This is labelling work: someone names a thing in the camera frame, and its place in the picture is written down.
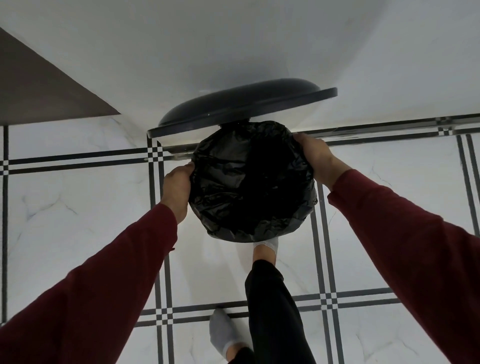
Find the ankle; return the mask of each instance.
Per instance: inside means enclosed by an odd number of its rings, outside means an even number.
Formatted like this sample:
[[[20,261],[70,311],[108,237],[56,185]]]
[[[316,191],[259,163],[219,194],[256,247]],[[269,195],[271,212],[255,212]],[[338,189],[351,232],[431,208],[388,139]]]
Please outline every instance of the ankle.
[[[243,348],[246,348],[248,347],[248,345],[244,342],[239,342],[237,344],[233,344],[231,345],[228,349],[227,349],[227,361],[231,362],[233,359],[235,359],[235,357],[237,356],[238,352],[243,349]]]
[[[272,248],[266,245],[260,244],[253,249],[253,262],[257,260],[266,260],[269,263],[275,265],[276,254]]]

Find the gray sock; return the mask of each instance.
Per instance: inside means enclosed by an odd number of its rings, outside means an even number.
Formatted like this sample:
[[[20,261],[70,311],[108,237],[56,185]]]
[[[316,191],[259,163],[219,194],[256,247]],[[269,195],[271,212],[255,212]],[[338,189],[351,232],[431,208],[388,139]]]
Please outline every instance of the gray sock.
[[[230,346],[245,342],[231,318],[221,308],[217,308],[210,316],[210,342],[225,359]]]
[[[255,249],[255,247],[260,244],[268,246],[270,249],[272,249],[275,252],[275,255],[276,255],[278,251],[278,237],[265,240],[264,242],[253,243],[253,248]]]

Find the hand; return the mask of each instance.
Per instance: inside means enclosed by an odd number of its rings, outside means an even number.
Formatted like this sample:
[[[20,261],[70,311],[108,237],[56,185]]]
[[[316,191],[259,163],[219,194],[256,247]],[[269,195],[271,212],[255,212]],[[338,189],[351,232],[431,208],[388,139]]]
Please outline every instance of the hand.
[[[180,224],[187,216],[188,197],[190,196],[190,175],[195,166],[193,162],[185,166],[176,167],[165,176],[163,181],[163,196],[161,204],[172,210],[177,224]]]
[[[303,153],[313,168],[313,177],[331,191],[337,179],[347,170],[352,169],[335,157],[327,143],[305,133],[295,133],[293,138],[300,143]]]

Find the white wall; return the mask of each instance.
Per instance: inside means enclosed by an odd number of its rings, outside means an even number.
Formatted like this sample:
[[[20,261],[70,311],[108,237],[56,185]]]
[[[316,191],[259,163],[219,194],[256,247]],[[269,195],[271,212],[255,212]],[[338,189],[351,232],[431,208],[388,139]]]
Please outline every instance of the white wall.
[[[142,130],[277,77],[339,88],[275,116],[294,130],[479,112],[480,2],[386,1],[3,0],[0,26]]]

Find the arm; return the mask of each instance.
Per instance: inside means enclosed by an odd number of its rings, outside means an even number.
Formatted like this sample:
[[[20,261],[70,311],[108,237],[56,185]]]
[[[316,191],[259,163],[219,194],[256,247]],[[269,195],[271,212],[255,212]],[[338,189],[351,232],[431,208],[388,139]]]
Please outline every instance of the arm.
[[[187,211],[193,166],[165,177],[160,204],[0,329],[0,363],[115,363]]]
[[[451,362],[478,363],[480,239],[352,170],[323,141],[299,141],[332,191],[329,202],[405,307]]]

